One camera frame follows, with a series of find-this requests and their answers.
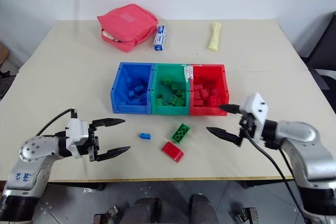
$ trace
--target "red pouch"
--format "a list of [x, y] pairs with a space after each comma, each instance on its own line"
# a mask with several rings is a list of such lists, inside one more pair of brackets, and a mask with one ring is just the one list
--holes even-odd
[[148, 39], [158, 24], [152, 13], [136, 4], [119, 7], [97, 18], [101, 38], [124, 52]]

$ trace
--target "blue lego brick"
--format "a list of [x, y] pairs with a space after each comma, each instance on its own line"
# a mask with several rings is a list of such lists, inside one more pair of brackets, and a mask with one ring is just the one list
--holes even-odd
[[151, 114], [153, 72], [153, 63], [120, 63], [111, 89], [114, 113]]
[[151, 139], [151, 134], [149, 134], [149, 133], [141, 133], [140, 134], [140, 138], [142, 138], [142, 139]]

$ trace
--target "white table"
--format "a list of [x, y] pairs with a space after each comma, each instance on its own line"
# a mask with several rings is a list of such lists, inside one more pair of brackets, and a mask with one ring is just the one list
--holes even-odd
[[[0, 143], [5, 146], [0, 149], [0, 179], [7, 178], [21, 143], [67, 108], [76, 108], [79, 118], [86, 121], [125, 119], [120, 125], [98, 128], [97, 136], [102, 152], [127, 145], [131, 149], [103, 162], [89, 162], [87, 156], [57, 161], [52, 181], [279, 178], [248, 141], [237, 148], [205, 128], [216, 126], [237, 134], [239, 115], [113, 114], [110, 89], [120, 61], [224, 64], [230, 103], [241, 104], [258, 91], [270, 107], [269, 119], [312, 124], [320, 131], [324, 145], [336, 155], [336, 116], [277, 23], [220, 22], [223, 30], [218, 52], [206, 49], [211, 20], [165, 20], [161, 22], [168, 24], [164, 51], [154, 51], [149, 40], [128, 54], [100, 39], [97, 21], [56, 22], [0, 102]], [[46, 133], [61, 131], [68, 119], [64, 116]], [[177, 164], [160, 148], [181, 123], [191, 131], [179, 145], [185, 156]], [[140, 132], [151, 133], [152, 140], [139, 139]], [[281, 156], [267, 151], [289, 175]]]

